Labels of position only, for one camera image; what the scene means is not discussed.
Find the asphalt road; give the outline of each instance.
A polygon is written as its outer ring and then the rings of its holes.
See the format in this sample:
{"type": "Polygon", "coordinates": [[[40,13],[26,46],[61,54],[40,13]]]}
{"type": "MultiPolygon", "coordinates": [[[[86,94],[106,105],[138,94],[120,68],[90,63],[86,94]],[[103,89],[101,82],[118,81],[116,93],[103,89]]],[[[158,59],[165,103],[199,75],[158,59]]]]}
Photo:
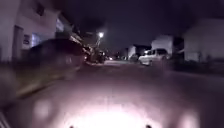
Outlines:
{"type": "Polygon", "coordinates": [[[223,101],[223,78],[107,61],[5,113],[12,128],[222,128],[223,101]]]}

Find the night sky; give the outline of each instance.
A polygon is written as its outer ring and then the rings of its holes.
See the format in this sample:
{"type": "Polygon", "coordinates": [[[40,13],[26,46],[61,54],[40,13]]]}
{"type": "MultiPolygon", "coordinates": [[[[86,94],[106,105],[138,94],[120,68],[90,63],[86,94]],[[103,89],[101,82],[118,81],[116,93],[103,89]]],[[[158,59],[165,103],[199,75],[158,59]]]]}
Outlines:
{"type": "Polygon", "coordinates": [[[57,4],[74,24],[85,17],[105,21],[103,46],[121,49],[150,45],[160,34],[181,36],[197,20],[222,18],[222,0],[61,0],[57,4]]]}

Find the car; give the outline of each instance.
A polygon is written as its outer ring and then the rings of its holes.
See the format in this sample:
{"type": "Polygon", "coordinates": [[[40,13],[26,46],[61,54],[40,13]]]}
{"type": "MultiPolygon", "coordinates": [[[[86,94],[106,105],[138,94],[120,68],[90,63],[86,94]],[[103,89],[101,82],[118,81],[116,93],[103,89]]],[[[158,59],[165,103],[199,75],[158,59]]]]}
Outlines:
{"type": "Polygon", "coordinates": [[[68,39],[50,39],[31,48],[25,57],[29,65],[80,65],[85,60],[83,46],[68,39]]]}
{"type": "Polygon", "coordinates": [[[154,62],[163,61],[169,59],[168,52],[165,49],[147,50],[138,61],[143,65],[152,65],[154,62]]]}

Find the house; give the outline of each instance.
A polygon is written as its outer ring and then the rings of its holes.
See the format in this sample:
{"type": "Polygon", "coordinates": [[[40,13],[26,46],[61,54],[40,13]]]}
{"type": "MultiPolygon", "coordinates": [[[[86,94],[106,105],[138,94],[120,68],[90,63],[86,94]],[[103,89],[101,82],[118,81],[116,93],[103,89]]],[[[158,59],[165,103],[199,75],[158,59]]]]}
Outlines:
{"type": "Polygon", "coordinates": [[[56,38],[68,38],[76,43],[81,44],[81,37],[73,32],[74,25],[60,13],[56,23],[56,38]]]}
{"type": "Polygon", "coordinates": [[[150,50],[151,46],[145,45],[132,45],[128,48],[128,60],[137,55],[139,57],[145,50],[150,50]]]}
{"type": "Polygon", "coordinates": [[[20,59],[23,50],[53,38],[58,14],[50,0],[1,1],[1,60],[20,59]]]}
{"type": "Polygon", "coordinates": [[[151,43],[152,49],[163,48],[168,54],[180,54],[184,49],[184,39],[169,35],[158,36],[151,43]]]}
{"type": "Polygon", "coordinates": [[[224,58],[224,20],[203,19],[184,35],[185,60],[206,62],[224,58]]]}

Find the white car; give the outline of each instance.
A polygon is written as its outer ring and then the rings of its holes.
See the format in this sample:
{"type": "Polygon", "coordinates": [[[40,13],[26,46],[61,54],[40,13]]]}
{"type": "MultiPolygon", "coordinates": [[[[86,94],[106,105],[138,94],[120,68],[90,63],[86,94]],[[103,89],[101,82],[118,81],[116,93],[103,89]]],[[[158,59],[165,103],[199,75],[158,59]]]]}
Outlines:
{"type": "Polygon", "coordinates": [[[165,49],[154,49],[144,52],[144,55],[139,57],[139,62],[144,65],[152,65],[153,62],[163,61],[169,58],[165,49]]]}

